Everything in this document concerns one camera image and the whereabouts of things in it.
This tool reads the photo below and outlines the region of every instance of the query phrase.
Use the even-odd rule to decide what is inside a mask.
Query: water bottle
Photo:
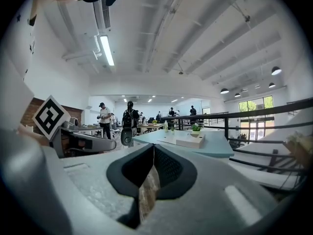
[[[167,123],[167,121],[165,121],[165,123],[164,123],[164,130],[165,130],[165,132],[168,132],[168,123]]]

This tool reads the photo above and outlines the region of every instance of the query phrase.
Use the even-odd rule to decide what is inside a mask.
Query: fluorescent light tube
[[[104,49],[104,53],[107,57],[107,61],[109,65],[114,66],[114,61],[113,61],[113,57],[112,57],[110,46],[109,46],[108,36],[101,36],[100,40],[101,40],[102,47]]]

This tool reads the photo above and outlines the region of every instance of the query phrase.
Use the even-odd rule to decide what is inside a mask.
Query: window
[[[273,97],[266,96],[257,98],[254,100],[244,101],[239,103],[239,112],[248,112],[261,109],[273,108]],[[264,127],[272,127],[275,125],[274,114],[253,116],[253,117],[242,117],[240,118],[241,127],[254,128],[251,130],[241,130],[240,134],[246,134],[248,140],[259,140],[268,134],[272,133],[274,129],[266,130]]]

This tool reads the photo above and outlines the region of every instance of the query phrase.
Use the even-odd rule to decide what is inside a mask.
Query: white box
[[[188,133],[188,135],[184,139],[180,139],[180,138],[181,137],[176,138],[176,145],[200,149],[205,140],[205,134]]]

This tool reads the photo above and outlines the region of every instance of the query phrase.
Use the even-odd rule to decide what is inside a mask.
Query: table
[[[90,128],[78,128],[78,131],[81,133],[85,133],[85,132],[91,132],[91,135],[93,136],[94,131],[101,131],[101,137],[104,138],[103,136],[103,128],[102,127],[90,127]]]
[[[147,124],[142,124],[142,125],[138,125],[137,128],[141,129],[141,135],[143,134],[143,128],[145,129],[157,129],[159,130],[160,128],[164,127],[164,123],[157,123],[154,125],[147,125]]]
[[[184,146],[179,146],[176,144],[165,143],[162,141],[158,141],[160,138],[164,138],[167,136],[178,136],[185,137],[191,131],[174,131],[174,134],[169,132],[165,132],[164,130],[158,130],[154,132],[147,133],[145,135],[133,137],[134,141],[138,143],[153,143],[153,144],[162,144],[171,147],[178,148],[180,150],[195,152],[202,155],[206,155],[209,157],[215,157],[220,159],[229,159],[229,157],[234,156],[234,151],[230,147],[227,139],[225,138],[224,132],[222,131],[207,131],[205,132],[205,141],[202,145],[202,148],[189,148]]]

